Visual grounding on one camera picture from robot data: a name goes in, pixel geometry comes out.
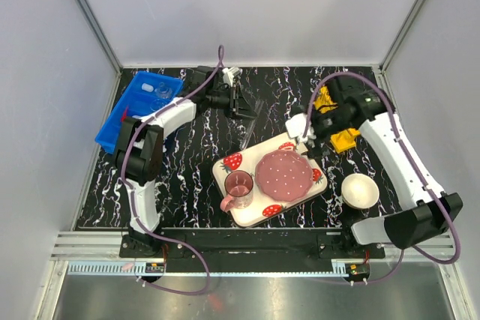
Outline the clear glass test tube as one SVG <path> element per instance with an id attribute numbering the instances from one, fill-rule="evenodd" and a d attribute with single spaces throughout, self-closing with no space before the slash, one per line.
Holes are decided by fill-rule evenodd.
<path id="1" fill-rule="evenodd" d="M 263 100 L 258 100 L 255 104 L 254 111 L 256 113 L 256 116 L 253 119 L 250 120 L 250 123 L 249 123 L 249 125 L 246 129 L 246 133 L 244 135 L 244 138 L 240 143 L 240 149 L 241 150 L 245 150 L 246 147 L 248 146 L 250 140 L 251 140 L 251 136 L 252 136 L 252 133 L 254 131 L 254 127 L 255 127 L 255 124 L 257 122 L 257 118 L 258 118 L 258 115 L 261 111 L 261 108 L 263 107 L 263 104 L 264 104 Z"/>

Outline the small clear glass beaker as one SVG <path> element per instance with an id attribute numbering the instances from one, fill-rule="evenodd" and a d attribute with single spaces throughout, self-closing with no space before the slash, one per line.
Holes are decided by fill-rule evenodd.
<path id="1" fill-rule="evenodd" d="M 166 99 L 162 99 L 162 98 L 157 98 L 155 99 L 151 104 L 150 104 L 150 107 L 151 107 L 151 110 L 153 112 L 156 112 L 158 111 L 159 109 L 162 109 L 164 106 L 166 106 L 167 104 L 169 103 L 168 100 Z"/>

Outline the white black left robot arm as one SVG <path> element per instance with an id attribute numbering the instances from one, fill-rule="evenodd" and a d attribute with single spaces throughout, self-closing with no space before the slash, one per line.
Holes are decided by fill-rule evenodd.
<path id="1" fill-rule="evenodd" d="M 254 110 L 242 94 L 238 67 L 197 67 L 183 92 L 150 114 L 123 121 L 113 162 L 129 195 L 128 246 L 147 257 L 156 256 L 162 239 L 154 234 L 160 224 L 156 210 L 155 179 L 160 173 L 164 141 L 209 109 L 221 109 L 228 118 L 254 119 Z"/>

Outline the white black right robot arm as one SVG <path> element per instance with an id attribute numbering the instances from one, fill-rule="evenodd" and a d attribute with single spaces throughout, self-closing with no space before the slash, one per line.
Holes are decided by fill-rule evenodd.
<path id="1" fill-rule="evenodd" d="M 457 193 L 446 193 L 420 161 L 386 93 L 366 77 L 353 72 L 333 73 L 319 82 L 347 78 L 357 83 L 343 93 L 326 113 L 314 108 L 320 90 L 314 89 L 307 109 L 286 122 L 289 137 L 314 146 L 348 128 L 360 131 L 389 176 L 400 211 L 382 217 L 368 217 L 349 225 L 340 248 L 349 257 L 363 253 L 368 244 L 392 244 L 398 249 L 417 249 L 423 241 L 451 232 L 454 246 L 460 241 L 453 224 L 463 207 Z"/>

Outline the glass alcohol lamp white cap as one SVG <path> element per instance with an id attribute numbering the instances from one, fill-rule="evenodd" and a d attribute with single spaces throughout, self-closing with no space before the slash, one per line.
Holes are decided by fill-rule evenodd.
<path id="1" fill-rule="evenodd" d="M 156 96 L 160 99 L 170 99 L 172 96 L 173 90 L 165 82 L 160 82 L 154 92 Z"/>

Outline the wash bottle with red cap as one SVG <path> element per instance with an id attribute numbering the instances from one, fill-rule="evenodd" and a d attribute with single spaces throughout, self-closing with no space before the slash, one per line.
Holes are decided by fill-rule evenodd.
<path id="1" fill-rule="evenodd" d="M 123 123 L 127 118 L 141 118 L 142 116 L 138 108 L 126 106 L 121 114 L 120 122 Z"/>

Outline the yellow test tube rack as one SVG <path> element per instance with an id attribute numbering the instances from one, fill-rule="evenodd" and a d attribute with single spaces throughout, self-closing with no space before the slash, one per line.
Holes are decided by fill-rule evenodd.
<path id="1" fill-rule="evenodd" d="M 313 116 L 325 115 L 338 108 L 338 102 L 333 99 L 326 85 L 319 90 L 319 94 L 313 103 L 313 107 Z M 340 119 L 339 124 L 334 124 L 334 119 L 335 117 L 333 115 L 329 115 L 324 120 L 323 124 L 327 126 L 327 139 L 333 145 L 334 150 L 338 154 L 341 154 L 356 147 L 356 140 L 361 133 L 353 127 L 345 128 L 342 119 Z"/>

